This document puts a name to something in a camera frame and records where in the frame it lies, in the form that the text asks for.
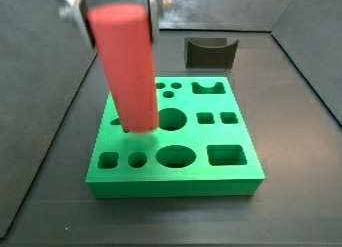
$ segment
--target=square hole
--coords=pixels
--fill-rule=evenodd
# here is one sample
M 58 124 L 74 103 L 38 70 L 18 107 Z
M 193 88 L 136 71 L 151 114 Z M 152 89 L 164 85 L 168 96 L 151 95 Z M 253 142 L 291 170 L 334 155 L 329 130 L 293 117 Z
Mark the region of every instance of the square hole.
M 247 164 L 241 145 L 209 145 L 207 154 L 213 166 Z
M 213 113 L 198 113 L 198 123 L 199 124 L 214 124 L 214 115 Z
M 238 118 L 235 113 L 233 112 L 223 112 L 221 113 L 221 120 L 225 124 L 235 124 L 238 123 Z
M 118 166 L 119 154 L 116 152 L 104 152 L 100 154 L 98 167 L 100 169 L 114 169 Z

